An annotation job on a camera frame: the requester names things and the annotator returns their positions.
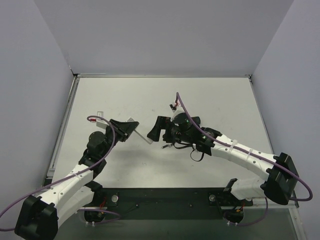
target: table surface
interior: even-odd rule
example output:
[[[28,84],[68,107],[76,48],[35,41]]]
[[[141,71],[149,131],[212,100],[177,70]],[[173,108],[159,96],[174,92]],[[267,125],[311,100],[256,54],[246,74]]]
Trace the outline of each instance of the table surface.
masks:
[[[105,118],[123,122],[132,117],[146,135],[157,116],[172,116],[169,104],[176,92],[189,113],[201,118],[201,126],[271,153],[248,78],[80,78],[53,180],[68,174],[82,157],[89,135],[102,131],[87,116],[103,112]],[[111,151],[95,181],[105,188],[204,188],[225,187],[232,178],[256,177],[225,159],[205,155],[195,162],[190,149],[161,149],[163,145],[161,140],[149,145],[133,133]]]

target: gray panel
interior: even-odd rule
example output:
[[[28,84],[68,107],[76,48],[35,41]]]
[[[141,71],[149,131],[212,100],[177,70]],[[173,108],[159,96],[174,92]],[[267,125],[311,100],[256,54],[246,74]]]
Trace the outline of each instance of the gray panel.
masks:
[[[253,88],[276,154],[290,154],[315,198],[300,203],[308,239],[320,236],[320,1],[295,0],[253,74]],[[307,191],[300,184],[298,197]]]
[[[251,74],[293,0],[35,0],[73,72]]]
[[[39,187],[72,84],[54,37],[32,0],[0,7],[0,211]],[[21,204],[0,219],[16,225]],[[0,232],[0,239],[18,239]]]
[[[263,209],[248,209],[246,221],[259,218]],[[83,214],[70,217],[55,240],[295,240],[288,209],[271,209],[266,219],[248,227],[227,226],[225,220],[119,220],[96,227],[87,226]]]

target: metal frame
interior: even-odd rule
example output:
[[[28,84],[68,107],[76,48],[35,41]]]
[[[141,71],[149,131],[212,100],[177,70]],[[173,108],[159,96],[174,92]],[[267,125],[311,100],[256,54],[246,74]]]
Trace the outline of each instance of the metal frame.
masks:
[[[250,86],[251,86],[252,92],[253,92],[253,95],[254,95],[254,98],[255,98],[255,101],[256,101],[256,104],[257,104],[257,107],[258,107],[258,111],[260,113],[260,117],[262,119],[263,127],[264,127],[265,133],[267,135],[269,146],[271,148],[271,151],[273,152],[273,148],[272,148],[272,145],[271,145],[271,142],[270,142],[270,138],[269,138],[268,131],[267,131],[267,128],[266,128],[266,125],[265,125],[265,121],[263,119],[263,116],[261,114],[259,105],[257,103],[257,98],[256,98],[256,95],[255,95],[255,91],[253,89],[252,82],[250,81],[250,78],[248,76],[249,75],[229,76],[229,77],[223,76],[223,78],[248,78],[248,80],[250,82]],[[69,117],[70,117],[70,114],[71,114],[71,110],[72,110],[72,106],[73,106],[73,103],[74,103],[74,99],[75,99],[75,95],[76,95],[76,92],[77,92],[77,88],[78,88],[78,84],[79,84],[80,78],[195,78],[195,76],[171,76],[171,75],[161,75],[161,76],[159,76],[159,75],[147,75],[147,74],[141,74],[141,75],[77,74],[77,75],[75,75],[75,77],[73,79],[73,84],[72,84],[72,87],[71,87],[71,90],[70,90],[70,93],[69,93],[68,102],[67,102],[67,106],[66,106],[66,109],[65,109],[63,120],[62,120],[62,123],[61,123],[61,126],[60,126],[60,130],[59,130],[59,134],[58,134],[58,137],[57,137],[57,141],[55,143],[54,151],[53,151],[53,154],[52,154],[52,157],[51,157],[51,162],[50,162],[50,165],[49,165],[49,169],[48,169],[48,172],[47,172],[47,178],[46,179],[51,179],[52,180],[52,178],[54,176],[57,158],[59,156],[61,145],[62,145],[62,142],[63,142],[63,139],[64,139],[64,135],[65,135],[65,132],[66,132],[68,120],[69,120]],[[264,199],[254,199],[253,203],[254,204],[253,204],[253,206],[251,208],[262,208],[263,209],[263,208],[266,207]],[[297,238],[299,240],[306,240],[307,237],[306,237],[306,233],[305,233],[304,228],[303,228],[303,224],[301,222],[301,217],[299,215],[298,207],[299,207],[299,205],[296,202],[289,203],[285,207],[282,206],[282,205],[276,204],[274,202],[269,202],[269,208],[270,209],[282,208],[282,209],[288,209],[289,210],[290,217],[291,217],[291,220],[292,220],[292,225],[294,227],[294,230],[295,230],[295,233],[297,235]]]

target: cable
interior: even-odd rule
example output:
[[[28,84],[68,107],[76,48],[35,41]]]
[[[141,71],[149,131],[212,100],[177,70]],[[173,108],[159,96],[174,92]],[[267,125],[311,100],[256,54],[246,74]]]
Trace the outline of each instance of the cable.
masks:
[[[223,141],[220,141],[212,136],[210,136],[208,133],[206,133],[205,131],[203,131],[196,123],[195,121],[192,119],[192,117],[190,116],[190,114],[188,113],[184,103],[182,102],[181,100],[181,97],[179,95],[179,93],[177,92],[176,93],[176,97],[178,98],[180,104],[181,104],[181,107],[183,108],[185,114],[187,115],[189,121],[192,123],[193,126],[195,126],[196,129],[198,129],[202,134],[204,134],[205,136],[207,136],[208,138],[210,138],[211,140],[213,140],[214,142],[217,142],[223,146],[226,146],[226,147],[231,147],[230,144],[228,143],[225,143]],[[286,169],[285,167],[281,166],[280,164],[276,163],[276,162],[273,162],[273,161],[270,161],[269,159],[263,157],[263,156],[259,156],[255,153],[252,153],[252,152],[249,152],[241,147],[238,147],[238,146],[234,146],[233,147],[234,149],[238,149],[240,150],[241,152],[244,152],[246,154],[250,154],[251,156],[254,156],[255,158],[257,159],[260,159],[260,160],[263,160],[269,164],[272,164],[274,166],[276,166],[277,168],[281,169],[282,171],[286,172],[287,174],[289,174],[290,176],[292,176],[293,178],[295,178],[297,181],[299,181],[306,189],[307,191],[309,192],[309,197],[307,198],[295,198],[295,197],[291,197],[290,200],[292,201],[299,201],[299,202],[307,202],[307,201],[310,201],[313,197],[314,197],[314,194],[311,190],[311,188],[307,185],[307,183],[305,181],[303,181],[300,177],[298,177],[297,175],[295,175],[293,172],[291,172],[290,170]]]
[[[48,188],[50,188],[50,187],[53,186],[53,185],[56,185],[56,184],[59,184],[59,183],[61,183],[61,182],[66,181],[66,180],[69,180],[69,179],[71,179],[71,178],[74,178],[76,175],[83,174],[84,172],[93,169],[95,166],[99,165],[99,164],[109,155],[109,153],[111,152],[112,148],[115,146],[115,141],[116,141],[116,132],[115,132],[114,127],[112,126],[112,124],[111,124],[108,120],[106,120],[105,118],[103,118],[103,117],[101,117],[101,116],[90,115],[90,116],[88,116],[86,119],[91,122],[90,118],[101,119],[101,120],[105,121],[105,122],[111,127],[111,130],[112,130],[112,143],[111,143],[111,147],[110,147],[110,149],[108,150],[108,152],[107,152],[99,161],[97,161],[97,162],[96,162],[95,164],[93,164],[92,166],[90,166],[90,167],[88,167],[88,168],[86,168],[86,169],[84,169],[84,170],[82,170],[82,171],[79,171],[79,172],[76,173],[76,174],[73,174],[73,175],[70,175],[70,176],[66,176],[66,177],[64,177],[64,178],[62,178],[62,179],[60,179],[60,180],[58,180],[58,181],[55,181],[55,182],[53,182],[53,183],[50,183],[50,184],[48,184],[48,185],[46,185],[46,186],[43,186],[43,187],[37,189],[37,190],[34,190],[34,191],[32,191],[32,192],[29,192],[29,193],[27,193],[26,195],[23,195],[22,197],[18,198],[17,200],[15,200],[14,202],[12,202],[9,206],[7,206],[7,207],[0,213],[0,218],[1,218],[9,209],[11,209],[14,205],[16,205],[17,203],[19,203],[19,202],[22,201],[23,199],[29,197],[29,196],[32,195],[32,194],[38,193],[38,192],[40,192],[40,191],[42,191],[42,190],[44,190],[44,189],[48,189]],[[10,231],[14,231],[14,230],[15,230],[14,227],[12,227],[12,228],[0,228],[0,232],[10,232]]]
[[[258,218],[257,220],[254,220],[254,221],[248,222],[248,223],[235,223],[235,222],[232,222],[232,221],[229,221],[228,219],[226,219],[225,216],[226,216],[226,213],[227,213],[227,212],[225,212],[225,213],[223,214],[223,218],[228,221],[228,224],[235,225],[235,226],[237,226],[237,227],[248,227],[248,226],[251,226],[251,225],[253,225],[253,224],[259,223],[259,222],[261,222],[263,219],[265,219],[266,216],[268,215],[268,209],[269,209],[268,199],[267,199],[266,197],[265,197],[264,199],[265,199],[265,211],[264,211],[264,214],[263,214],[260,218]]]
[[[100,222],[95,222],[94,225],[99,225],[99,224],[106,224],[106,223],[110,223],[110,222],[113,222],[113,221],[117,221],[121,218],[120,214],[119,213],[116,213],[114,211],[107,211],[107,210],[102,210],[102,209],[87,209],[87,208],[80,208],[78,210],[78,212],[85,212],[85,211],[90,211],[90,212],[99,212],[99,213],[105,213],[105,214],[111,214],[111,215],[115,215],[117,216],[117,218],[114,218],[114,219],[108,219],[108,220],[104,220],[104,221],[100,221]]]

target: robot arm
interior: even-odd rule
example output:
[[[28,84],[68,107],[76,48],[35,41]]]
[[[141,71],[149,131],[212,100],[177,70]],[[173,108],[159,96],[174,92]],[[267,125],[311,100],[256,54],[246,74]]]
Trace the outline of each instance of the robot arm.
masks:
[[[115,130],[114,145],[119,141],[125,142],[139,125],[137,121],[119,122],[113,119],[110,123]],[[93,132],[82,158],[67,175],[69,179],[52,186],[38,197],[30,195],[25,199],[14,232],[26,240],[53,240],[61,224],[93,200],[97,186],[101,188],[93,179],[107,164],[102,158],[111,149],[112,142],[110,126],[106,127],[105,133]]]
[[[161,130],[165,130],[162,137],[163,141],[169,143],[167,146],[175,143],[183,144],[183,148],[191,147],[192,151],[201,152],[202,157],[204,154],[220,157],[255,173],[256,178],[232,179],[229,182],[226,189],[231,190],[231,193],[239,200],[267,197],[275,203],[288,204],[297,180],[272,163],[277,163],[298,176],[289,155],[281,153],[280,156],[277,156],[263,153],[242,145],[215,129],[201,127],[204,132],[217,140],[213,141],[192,125],[178,100],[170,107],[173,117],[158,116],[155,126],[147,135],[148,138],[158,142]],[[201,120],[198,116],[192,117],[192,120],[200,127]],[[260,160],[252,154],[264,157],[272,163]]]

